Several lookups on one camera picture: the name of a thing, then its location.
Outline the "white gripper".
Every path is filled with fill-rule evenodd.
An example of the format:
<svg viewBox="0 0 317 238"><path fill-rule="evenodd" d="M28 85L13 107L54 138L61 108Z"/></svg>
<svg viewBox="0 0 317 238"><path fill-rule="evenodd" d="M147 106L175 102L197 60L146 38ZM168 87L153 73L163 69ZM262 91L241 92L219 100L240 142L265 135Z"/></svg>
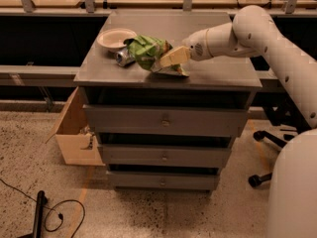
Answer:
<svg viewBox="0 0 317 238"><path fill-rule="evenodd" d="M185 38L182 41L184 46L173 48L160 58L160 66L168 67L181 64L190 58L196 61L211 59L212 56L208 51L207 33L207 29L200 30Z"/></svg>

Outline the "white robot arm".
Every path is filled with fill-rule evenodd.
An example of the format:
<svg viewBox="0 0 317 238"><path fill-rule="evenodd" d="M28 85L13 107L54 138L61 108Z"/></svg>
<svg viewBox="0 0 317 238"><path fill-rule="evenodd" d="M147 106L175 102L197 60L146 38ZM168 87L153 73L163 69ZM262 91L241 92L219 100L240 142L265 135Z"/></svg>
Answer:
<svg viewBox="0 0 317 238"><path fill-rule="evenodd" d="M180 47L163 55L159 64L255 55L264 58L308 125L316 129L317 61L287 39L259 6L239 10L230 23L191 34Z"/></svg>

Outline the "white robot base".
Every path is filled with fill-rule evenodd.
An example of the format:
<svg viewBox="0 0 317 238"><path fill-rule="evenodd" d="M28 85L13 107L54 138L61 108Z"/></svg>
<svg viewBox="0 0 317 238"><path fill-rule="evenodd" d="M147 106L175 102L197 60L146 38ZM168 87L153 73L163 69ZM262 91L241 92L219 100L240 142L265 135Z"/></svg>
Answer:
<svg viewBox="0 0 317 238"><path fill-rule="evenodd" d="M270 182L265 238L317 238L317 130L289 141Z"/></svg>

